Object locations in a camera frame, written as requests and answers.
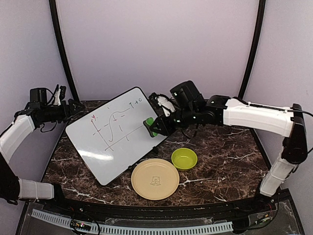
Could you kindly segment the green bone-shaped eraser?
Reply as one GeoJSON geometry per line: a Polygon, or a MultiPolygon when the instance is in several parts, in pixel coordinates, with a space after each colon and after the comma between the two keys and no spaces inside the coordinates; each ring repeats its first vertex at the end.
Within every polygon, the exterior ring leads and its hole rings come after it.
{"type": "Polygon", "coordinates": [[[154,119],[152,117],[147,118],[146,120],[143,121],[143,125],[146,127],[146,129],[149,132],[149,135],[154,138],[157,136],[157,133],[153,132],[150,130],[150,127],[154,123],[154,119]]]}

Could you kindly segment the white whiteboard with black frame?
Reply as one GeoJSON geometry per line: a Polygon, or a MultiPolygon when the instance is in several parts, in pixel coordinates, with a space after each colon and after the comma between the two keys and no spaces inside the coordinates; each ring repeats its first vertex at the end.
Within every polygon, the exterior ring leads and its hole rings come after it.
{"type": "Polygon", "coordinates": [[[157,118],[139,87],[110,100],[66,127],[84,163],[103,186],[165,140],[151,137],[143,122],[157,118]]]}

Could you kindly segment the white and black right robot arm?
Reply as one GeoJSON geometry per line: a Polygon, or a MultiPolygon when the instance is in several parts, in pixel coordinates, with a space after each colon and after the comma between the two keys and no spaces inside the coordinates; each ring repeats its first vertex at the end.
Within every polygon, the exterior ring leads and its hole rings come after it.
{"type": "Polygon", "coordinates": [[[170,136],[190,125],[242,126],[272,132],[284,137],[282,150],[259,186],[259,194],[250,200],[250,209],[261,212],[287,177],[309,154],[304,111],[299,104],[275,107],[246,102],[239,97],[214,95],[205,100],[192,81],[170,90],[172,98],[152,93],[149,100],[164,113],[154,121],[146,120],[150,136],[170,136]]]}

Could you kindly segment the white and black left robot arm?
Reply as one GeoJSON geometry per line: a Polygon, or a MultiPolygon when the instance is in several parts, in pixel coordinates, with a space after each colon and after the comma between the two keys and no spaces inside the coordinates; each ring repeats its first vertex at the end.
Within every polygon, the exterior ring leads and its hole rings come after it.
{"type": "Polygon", "coordinates": [[[24,140],[35,130],[45,131],[47,123],[66,123],[85,109],[74,99],[65,100],[66,87],[33,88],[24,109],[14,114],[13,121],[0,135],[0,197],[9,204],[19,200],[50,200],[50,206],[58,213],[66,213],[69,203],[63,198],[58,184],[42,183],[18,177],[10,162],[24,140]]]}

